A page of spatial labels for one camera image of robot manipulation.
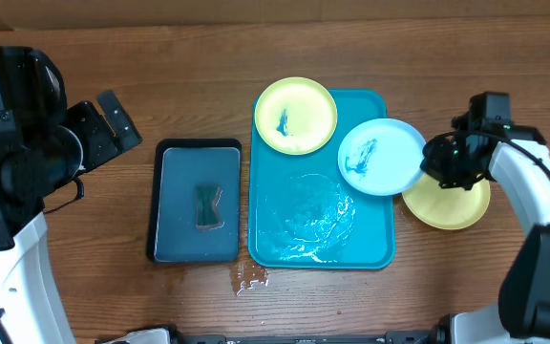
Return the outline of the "yellow-green plate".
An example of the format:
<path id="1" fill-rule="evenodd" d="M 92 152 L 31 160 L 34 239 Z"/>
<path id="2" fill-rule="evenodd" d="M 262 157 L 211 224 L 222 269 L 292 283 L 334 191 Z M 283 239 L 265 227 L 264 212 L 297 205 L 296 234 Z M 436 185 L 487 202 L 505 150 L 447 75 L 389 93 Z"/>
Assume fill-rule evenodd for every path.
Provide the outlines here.
<path id="1" fill-rule="evenodd" d="M 424 174 L 402 197 L 411 213 L 423 223 L 459 230 L 475 224 L 484 215 L 491 200 L 491 187 L 488 181 L 481 180 L 470 190 L 441 188 L 436 179 Z"/>
<path id="2" fill-rule="evenodd" d="M 262 140 L 287 155 L 305 155 L 322 148 L 333 136 L 338 110 L 331 93 L 306 77 L 286 77 L 267 86 L 254 109 Z"/>

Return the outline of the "light blue plate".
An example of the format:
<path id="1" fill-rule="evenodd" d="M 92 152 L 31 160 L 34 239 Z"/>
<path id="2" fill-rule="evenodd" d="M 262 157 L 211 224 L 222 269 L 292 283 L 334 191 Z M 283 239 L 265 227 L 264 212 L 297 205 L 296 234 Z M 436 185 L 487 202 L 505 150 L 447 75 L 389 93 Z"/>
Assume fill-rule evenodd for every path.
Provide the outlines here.
<path id="1" fill-rule="evenodd" d="M 409 189 L 422 176 L 425 144 L 423 136 L 407 122 L 371 119 L 343 138 L 338 167 L 344 180 L 356 190 L 372 196 L 392 196 Z"/>

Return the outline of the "green scrubbing sponge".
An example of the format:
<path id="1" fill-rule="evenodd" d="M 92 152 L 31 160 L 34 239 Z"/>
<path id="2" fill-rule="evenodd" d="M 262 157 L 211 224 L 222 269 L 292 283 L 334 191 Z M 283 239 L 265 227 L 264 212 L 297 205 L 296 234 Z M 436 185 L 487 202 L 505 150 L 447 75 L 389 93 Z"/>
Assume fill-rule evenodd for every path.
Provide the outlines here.
<path id="1" fill-rule="evenodd" d="M 216 184 L 201 183 L 195 186 L 195 224 L 197 230 L 213 230 L 223 226 L 218 210 L 222 189 Z"/>

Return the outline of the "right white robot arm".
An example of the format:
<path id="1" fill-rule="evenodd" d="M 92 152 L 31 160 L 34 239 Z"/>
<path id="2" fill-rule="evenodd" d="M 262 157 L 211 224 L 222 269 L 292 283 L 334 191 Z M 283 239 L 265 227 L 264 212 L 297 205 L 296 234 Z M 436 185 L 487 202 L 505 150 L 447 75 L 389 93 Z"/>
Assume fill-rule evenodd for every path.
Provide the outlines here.
<path id="1" fill-rule="evenodd" d="M 434 137 L 421 168 L 442 188 L 500 185 L 525 240 L 494 305 L 444 317 L 433 343 L 550 343 L 550 154 L 533 127 L 456 130 Z"/>

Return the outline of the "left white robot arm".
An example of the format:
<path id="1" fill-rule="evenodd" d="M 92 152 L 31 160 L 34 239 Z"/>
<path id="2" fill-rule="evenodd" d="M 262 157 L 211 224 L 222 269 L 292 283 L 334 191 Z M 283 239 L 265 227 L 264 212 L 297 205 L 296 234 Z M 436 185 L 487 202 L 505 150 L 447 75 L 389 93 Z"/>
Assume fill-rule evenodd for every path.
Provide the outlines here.
<path id="1" fill-rule="evenodd" d="M 70 105 L 47 55 L 0 46 L 0 343 L 74 341 L 44 201 L 141 141 L 113 92 Z"/>

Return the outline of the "black water tray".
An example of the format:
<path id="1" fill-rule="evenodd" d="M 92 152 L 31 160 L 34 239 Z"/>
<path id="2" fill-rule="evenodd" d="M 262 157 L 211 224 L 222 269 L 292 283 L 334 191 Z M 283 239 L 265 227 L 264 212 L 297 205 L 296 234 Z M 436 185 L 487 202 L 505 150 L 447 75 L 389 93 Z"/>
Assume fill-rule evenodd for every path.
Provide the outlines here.
<path id="1" fill-rule="evenodd" d="M 157 264 L 220 263 L 240 251 L 243 149 L 236 139 L 166 139 L 156 148 L 147 258 Z M 223 226 L 197 230 L 195 186 L 222 189 Z"/>

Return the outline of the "teal plastic serving tray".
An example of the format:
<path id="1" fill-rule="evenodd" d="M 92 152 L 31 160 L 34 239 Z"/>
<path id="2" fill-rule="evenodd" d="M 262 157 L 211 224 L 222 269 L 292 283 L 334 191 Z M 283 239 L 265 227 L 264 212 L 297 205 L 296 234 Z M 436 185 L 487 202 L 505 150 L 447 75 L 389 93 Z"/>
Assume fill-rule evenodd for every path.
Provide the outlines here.
<path id="1" fill-rule="evenodd" d="M 392 197 L 364 194 L 338 168 L 345 135 L 387 114 L 374 91 L 333 89 L 338 124 L 328 143 L 301 156 L 252 135 L 248 250 L 260 265 L 287 269 L 383 269 L 394 258 Z"/>

